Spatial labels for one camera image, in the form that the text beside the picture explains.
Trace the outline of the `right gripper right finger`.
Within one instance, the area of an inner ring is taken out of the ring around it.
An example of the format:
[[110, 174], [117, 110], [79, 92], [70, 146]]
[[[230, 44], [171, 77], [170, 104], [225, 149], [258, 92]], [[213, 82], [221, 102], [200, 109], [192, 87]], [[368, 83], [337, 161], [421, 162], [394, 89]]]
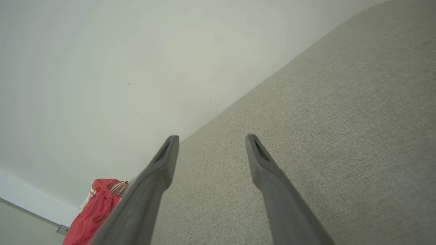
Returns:
[[256, 135], [246, 135], [246, 152], [252, 181], [263, 195], [274, 244], [333, 245], [331, 236]]

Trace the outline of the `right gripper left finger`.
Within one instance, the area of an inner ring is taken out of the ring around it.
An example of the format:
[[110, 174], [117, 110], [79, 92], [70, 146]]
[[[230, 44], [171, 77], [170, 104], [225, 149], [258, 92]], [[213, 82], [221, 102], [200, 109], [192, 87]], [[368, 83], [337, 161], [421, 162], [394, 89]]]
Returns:
[[166, 139], [99, 228], [92, 245], [151, 244], [162, 195], [173, 181], [179, 146], [178, 135]]

